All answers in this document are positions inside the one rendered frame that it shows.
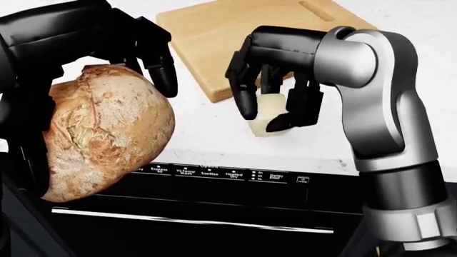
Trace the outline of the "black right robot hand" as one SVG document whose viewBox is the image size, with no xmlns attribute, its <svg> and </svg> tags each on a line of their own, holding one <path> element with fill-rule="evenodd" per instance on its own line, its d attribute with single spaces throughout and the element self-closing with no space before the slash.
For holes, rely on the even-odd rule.
<svg viewBox="0 0 457 257">
<path fill-rule="evenodd" d="M 313 75 L 317 48 L 325 31 L 260 26 L 233 53 L 225 77 L 239 113 L 247 121 L 258 116 L 256 92 L 278 94 L 283 78 L 293 73 L 295 85 L 288 92 L 285 113 L 267 121 L 265 132 L 280 132 L 317 124 L 323 92 Z"/>
</svg>

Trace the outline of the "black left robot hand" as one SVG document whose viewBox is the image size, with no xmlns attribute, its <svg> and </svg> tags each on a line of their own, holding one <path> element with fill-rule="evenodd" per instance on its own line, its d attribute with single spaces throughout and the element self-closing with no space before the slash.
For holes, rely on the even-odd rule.
<svg viewBox="0 0 457 257">
<path fill-rule="evenodd" d="M 26 189 L 49 187 L 42 135 L 56 104 L 49 95 L 62 67 L 81 57 L 146 69 L 163 96 L 178 93 L 171 34 L 106 0 L 75 0 L 0 17 L 0 138 L 5 139 Z"/>
</svg>

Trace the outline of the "pale cheese block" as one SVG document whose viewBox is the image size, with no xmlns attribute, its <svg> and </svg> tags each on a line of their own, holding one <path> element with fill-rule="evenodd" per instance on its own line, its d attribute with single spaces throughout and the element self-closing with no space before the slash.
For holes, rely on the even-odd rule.
<svg viewBox="0 0 457 257">
<path fill-rule="evenodd" d="M 257 94 L 258 113 L 254 120 L 248 121 L 251 132 L 256 137 L 273 137 L 288 134 L 290 130 L 266 132 L 270 121 L 286 113 L 286 98 L 283 94 Z"/>
</svg>

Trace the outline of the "round crusty bread loaf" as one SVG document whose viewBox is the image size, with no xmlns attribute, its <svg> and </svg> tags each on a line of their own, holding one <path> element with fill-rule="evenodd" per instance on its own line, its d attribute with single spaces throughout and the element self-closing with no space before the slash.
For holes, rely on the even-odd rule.
<svg viewBox="0 0 457 257">
<path fill-rule="evenodd" d="M 56 108 L 44 133 L 50 170 L 45 201 L 65 203 L 113 186 L 152 162 L 174 132 L 169 100 L 125 66 L 85 66 L 50 94 Z"/>
</svg>

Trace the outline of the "wooden cutting board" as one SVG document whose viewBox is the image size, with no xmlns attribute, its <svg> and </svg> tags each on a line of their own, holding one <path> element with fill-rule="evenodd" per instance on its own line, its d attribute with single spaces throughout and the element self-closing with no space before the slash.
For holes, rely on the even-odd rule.
<svg viewBox="0 0 457 257">
<path fill-rule="evenodd" d="M 175 52 L 213 103 L 231 98 L 225 72 L 233 53 L 260 25 L 374 29 L 333 0 L 216 0 L 161 12 L 156 23 L 171 33 Z"/>
</svg>

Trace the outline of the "black dishwasher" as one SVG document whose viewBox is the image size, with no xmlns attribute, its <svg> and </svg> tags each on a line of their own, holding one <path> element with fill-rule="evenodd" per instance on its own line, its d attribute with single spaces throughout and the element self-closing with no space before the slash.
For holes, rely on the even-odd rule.
<svg viewBox="0 0 457 257">
<path fill-rule="evenodd" d="M 25 190 L 17 167 L 13 179 Z M 353 176 L 152 163 L 79 201 L 33 197 L 78 257 L 366 257 L 376 252 L 363 228 Z"/>
</svg>

